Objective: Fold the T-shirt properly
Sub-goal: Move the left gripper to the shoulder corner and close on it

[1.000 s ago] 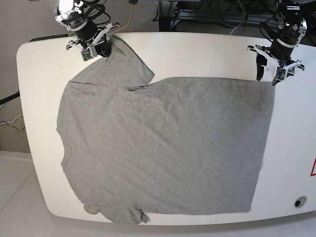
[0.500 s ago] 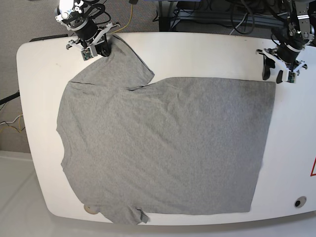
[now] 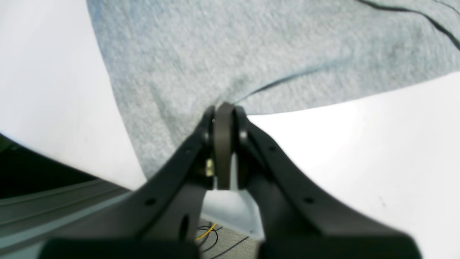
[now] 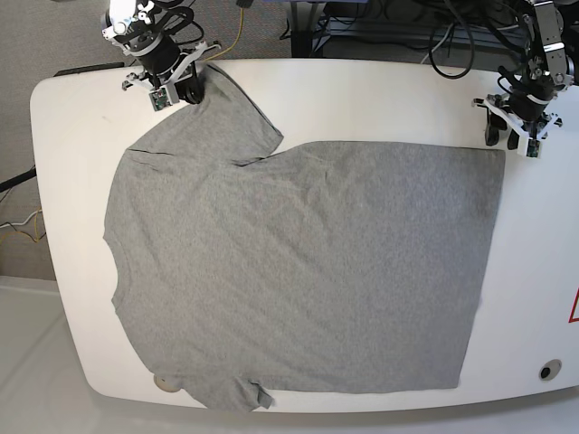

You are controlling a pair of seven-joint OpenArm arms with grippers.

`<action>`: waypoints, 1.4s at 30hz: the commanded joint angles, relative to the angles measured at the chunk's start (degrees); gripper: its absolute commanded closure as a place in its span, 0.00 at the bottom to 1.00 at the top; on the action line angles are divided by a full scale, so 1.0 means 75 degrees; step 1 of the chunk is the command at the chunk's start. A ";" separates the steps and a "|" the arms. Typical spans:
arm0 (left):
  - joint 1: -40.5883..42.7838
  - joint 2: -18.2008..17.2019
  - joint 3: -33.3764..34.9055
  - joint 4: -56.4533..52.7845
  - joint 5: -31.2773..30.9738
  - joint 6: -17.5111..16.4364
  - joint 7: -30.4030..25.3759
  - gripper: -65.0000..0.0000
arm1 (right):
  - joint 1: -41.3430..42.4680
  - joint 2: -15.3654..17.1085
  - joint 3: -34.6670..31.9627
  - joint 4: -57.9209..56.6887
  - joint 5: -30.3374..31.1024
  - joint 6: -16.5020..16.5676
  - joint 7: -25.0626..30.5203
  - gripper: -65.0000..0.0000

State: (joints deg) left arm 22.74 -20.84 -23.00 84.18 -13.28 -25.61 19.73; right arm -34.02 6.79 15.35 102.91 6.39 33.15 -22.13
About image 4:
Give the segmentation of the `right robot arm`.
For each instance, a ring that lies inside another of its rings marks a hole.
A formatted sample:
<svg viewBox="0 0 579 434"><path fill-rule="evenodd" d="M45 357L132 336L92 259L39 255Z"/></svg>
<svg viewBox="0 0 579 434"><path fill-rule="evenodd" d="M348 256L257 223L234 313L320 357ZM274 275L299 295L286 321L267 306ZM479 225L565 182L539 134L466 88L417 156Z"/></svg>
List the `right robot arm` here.
<svg viewBox="0 0 579 434"><path fill-rule="evenodd" d="M121 88L145 89L153 110L203 101L196 62L221 45L207 43L191 7L181 1L111 1L101 34L141 66L126 76Z"/></svg>

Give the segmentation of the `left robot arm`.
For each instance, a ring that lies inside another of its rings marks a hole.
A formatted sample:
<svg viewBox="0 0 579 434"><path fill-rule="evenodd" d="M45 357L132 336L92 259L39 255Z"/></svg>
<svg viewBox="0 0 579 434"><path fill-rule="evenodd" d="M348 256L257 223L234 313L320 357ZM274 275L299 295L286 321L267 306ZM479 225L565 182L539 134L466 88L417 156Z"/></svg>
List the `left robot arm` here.
<svg viewBox="0 0 579 434"><path fill-rule="evenodd" d="M548 110L562 92L578 84L578 3L519 1L514 8L523 42L511 42L492 22L482 1L473 1L483 27L518 56L518 66L498 68L500 94L474 99L486 110L485 145L498 144L508 133L507 148L523 157L538 158L542 142L564 122Z"/></svg>

